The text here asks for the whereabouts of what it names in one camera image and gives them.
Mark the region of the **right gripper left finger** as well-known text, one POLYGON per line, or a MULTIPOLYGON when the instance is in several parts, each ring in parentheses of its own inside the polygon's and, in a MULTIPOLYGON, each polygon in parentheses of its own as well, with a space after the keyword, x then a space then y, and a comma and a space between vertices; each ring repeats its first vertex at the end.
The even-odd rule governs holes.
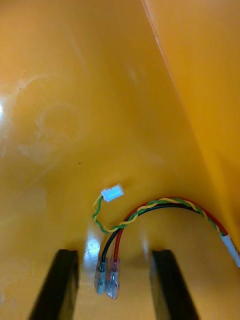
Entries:
POLYGON ((60 249, 54 256, 30 320, 72 320, 79 289, 79 255, 60 249))

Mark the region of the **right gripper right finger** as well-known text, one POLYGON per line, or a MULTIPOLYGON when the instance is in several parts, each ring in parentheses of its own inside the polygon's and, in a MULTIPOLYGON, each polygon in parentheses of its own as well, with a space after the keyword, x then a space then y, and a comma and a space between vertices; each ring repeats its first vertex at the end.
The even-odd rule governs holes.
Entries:
POLYGON ((200 318, 171 250, 152 251, 150 285, 157 320, 198 320, 200 318))

